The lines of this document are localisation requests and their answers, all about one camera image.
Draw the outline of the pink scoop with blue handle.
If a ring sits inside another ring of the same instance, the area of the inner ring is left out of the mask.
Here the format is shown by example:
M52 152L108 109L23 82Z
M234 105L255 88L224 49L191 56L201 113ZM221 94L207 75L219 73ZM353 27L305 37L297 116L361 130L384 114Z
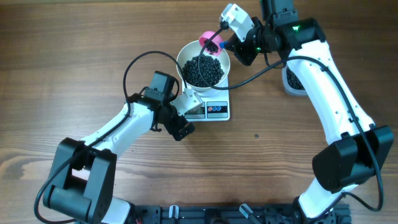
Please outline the pink scoop with blue handle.
M217 57L222 51L220 45L223 45L224 40L219 34L211 39L214 34L213 31L204 32L199 38L199 43L201 47L205 47L204 52Z

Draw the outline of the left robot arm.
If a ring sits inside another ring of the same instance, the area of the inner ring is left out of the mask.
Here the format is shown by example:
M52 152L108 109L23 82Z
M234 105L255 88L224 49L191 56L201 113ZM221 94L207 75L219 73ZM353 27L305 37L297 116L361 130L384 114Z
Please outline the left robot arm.
M181 141L195 130L184 114L202 103L189 91L170 97L149 90L127 97L119 114L97 132L81 140L65 138L57 146L36 201L67 215L67 223L134 223L134 204L113 195L117 160L158 124Z

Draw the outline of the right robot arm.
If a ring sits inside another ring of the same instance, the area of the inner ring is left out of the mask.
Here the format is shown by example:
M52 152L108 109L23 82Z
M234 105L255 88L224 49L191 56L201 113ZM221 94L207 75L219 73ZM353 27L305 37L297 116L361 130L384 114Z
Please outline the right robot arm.
M315 178L296 198L302 220L325 218L371 177L377 181L379 211L384 203L381 169L394 141L390 127L376 126L359 106L314 18L299 19L292 1L262 1L261 9L258 19L228 4L220 25L234 34L223 47L246 66L260 53L278 53L284 73L298 78L320 118L328 145L313 158Z

